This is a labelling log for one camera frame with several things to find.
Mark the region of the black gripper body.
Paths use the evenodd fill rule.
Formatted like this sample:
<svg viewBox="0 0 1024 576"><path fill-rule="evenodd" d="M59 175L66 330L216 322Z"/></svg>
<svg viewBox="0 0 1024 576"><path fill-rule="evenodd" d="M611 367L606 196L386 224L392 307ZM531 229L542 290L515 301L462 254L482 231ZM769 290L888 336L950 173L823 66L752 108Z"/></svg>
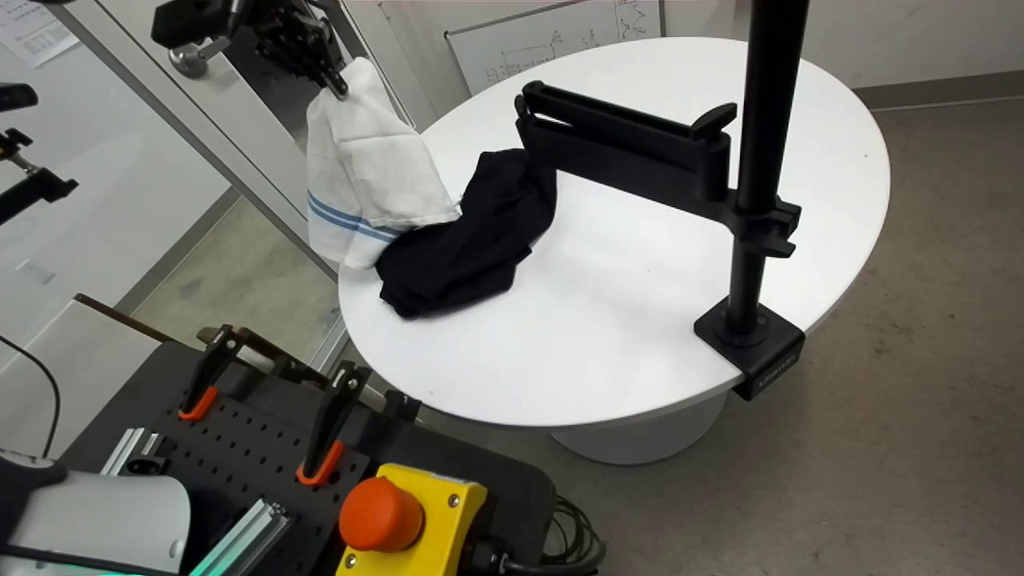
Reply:
<svg viewBox="0 0 1024 576"><path fill-rule="evenodd" d="M342 79L342 45L313 0L160 0L150 39L164 50L257 35L257 53L310 83Z"/></svg>

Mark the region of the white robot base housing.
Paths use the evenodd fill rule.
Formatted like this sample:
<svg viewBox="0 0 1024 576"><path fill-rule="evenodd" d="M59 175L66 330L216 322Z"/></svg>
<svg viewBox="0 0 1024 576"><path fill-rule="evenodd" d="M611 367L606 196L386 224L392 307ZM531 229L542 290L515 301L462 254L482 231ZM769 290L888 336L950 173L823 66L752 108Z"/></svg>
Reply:
<svg viewBox="0 0 1024 576"><path fill-rule="evenodd" d="M86 571L175 576L191 532L174 478L107 478L62 462L0 459L0 553Z"/></svg>

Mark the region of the black clamp-on stand with arm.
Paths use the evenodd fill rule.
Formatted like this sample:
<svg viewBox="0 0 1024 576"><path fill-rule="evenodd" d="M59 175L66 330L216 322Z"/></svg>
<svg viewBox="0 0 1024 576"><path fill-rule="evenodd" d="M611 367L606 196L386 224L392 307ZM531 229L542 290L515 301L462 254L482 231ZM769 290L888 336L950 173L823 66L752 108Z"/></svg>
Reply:
<svg viewBox="0 0 1024 576"><path fill-rule="evenodd" d="M802 354L806 334L762 304L764 261L793 254L800 204L779 196L809 0L754 0L746 100L679 126L531 79L515 98L527 153L574 175L691 213L733 234L731 293L694 334L720 354L754 402Z"/></svg>

